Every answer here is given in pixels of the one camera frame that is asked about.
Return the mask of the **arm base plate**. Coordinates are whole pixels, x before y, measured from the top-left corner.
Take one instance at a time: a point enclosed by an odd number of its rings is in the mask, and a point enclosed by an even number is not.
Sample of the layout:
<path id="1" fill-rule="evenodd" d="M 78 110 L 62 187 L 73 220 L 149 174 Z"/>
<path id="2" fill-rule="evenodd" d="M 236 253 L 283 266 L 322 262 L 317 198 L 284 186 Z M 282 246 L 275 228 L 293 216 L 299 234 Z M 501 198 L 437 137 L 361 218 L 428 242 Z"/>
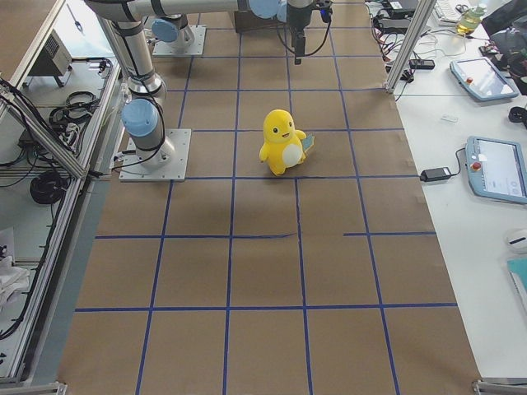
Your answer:
<path id="1" fill-rule="evenodd" d="M 158 58 L 190 57 L 203 54 L 206 26 L 186 26 L 183 29 L 160 25 L 152 27 L 156 38 L 153 56 Z"/>
<path id="2" fill-rule="evenodd" d="M 134 153 L 125 156 L 123 167 L 120 168 L 119 180 L 121 182 L 161 182 L 185 180 L 190 139 L 190 128 L 168 128 L 166 139 L 161 149 L 149 160 L 150 154 L 137 150 L 133 139 L 128 139 L 128 150 Z"/>

